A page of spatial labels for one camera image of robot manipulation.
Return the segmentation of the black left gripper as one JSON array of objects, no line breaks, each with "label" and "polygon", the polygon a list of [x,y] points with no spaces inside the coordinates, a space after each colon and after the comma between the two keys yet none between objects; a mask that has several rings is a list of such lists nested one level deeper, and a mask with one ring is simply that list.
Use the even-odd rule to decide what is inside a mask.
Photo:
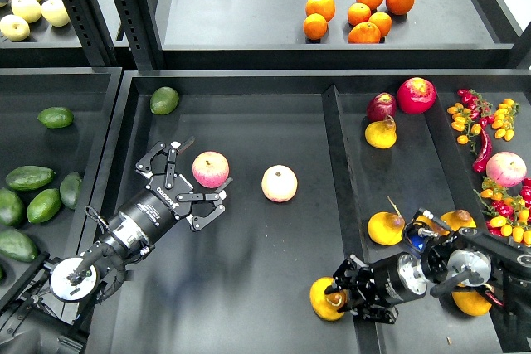
[{"label": "black left gripper", "polygon": [[[176,173],[179,154],[192,146],[195,137],[183,143],[158,141],[136,163],[135,171],[149,182],[132,199],[118,209],[121,219],[132,221],[147,242],[154,245],[178,221],[186,220],[192,231],[200,231],[225,210],[226,188],[233,178],[227,178],[213,192],[193,192],[192,184]],[[195,205],[209,204],[205,216],[193,213]]]}]

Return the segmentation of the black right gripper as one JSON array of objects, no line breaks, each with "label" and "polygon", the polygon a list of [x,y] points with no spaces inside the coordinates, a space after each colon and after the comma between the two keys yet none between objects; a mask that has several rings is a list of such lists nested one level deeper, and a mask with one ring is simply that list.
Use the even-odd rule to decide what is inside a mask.
[{"label": "black right gripper", "polygon": [[395,324],[399,312],[395,305],[423,298],[427,278],[421,271],[419,259],[401,252],[367,264],[355,254],[348,255],[332,275],[324,295],[345,291],[351,302],[347,310],[355,317],[369,322]]}]

